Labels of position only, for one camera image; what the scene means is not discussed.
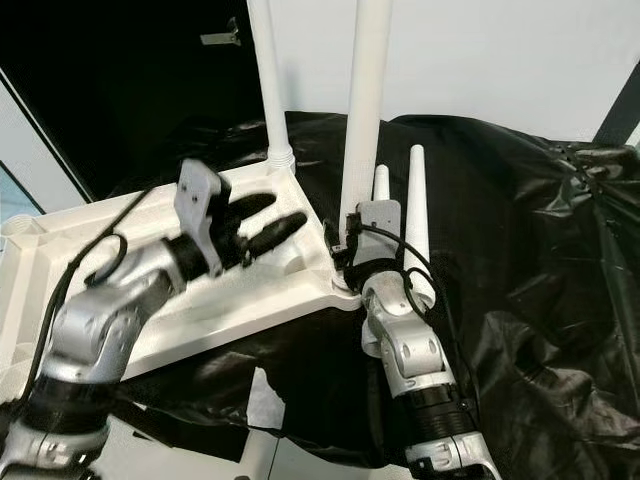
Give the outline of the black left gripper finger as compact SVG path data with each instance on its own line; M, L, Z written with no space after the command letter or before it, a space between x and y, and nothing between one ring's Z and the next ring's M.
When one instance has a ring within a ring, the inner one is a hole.
M270 221L256 236L243 242L242 264L251 265L260 256L273 251L300 230L308 221L305 212L292 212L283 218Z
M228 223L238 227L243 220L260 214L266 207L273 205L275 201L276 196L273 192L250 193L250 195L230 201L228 204Z

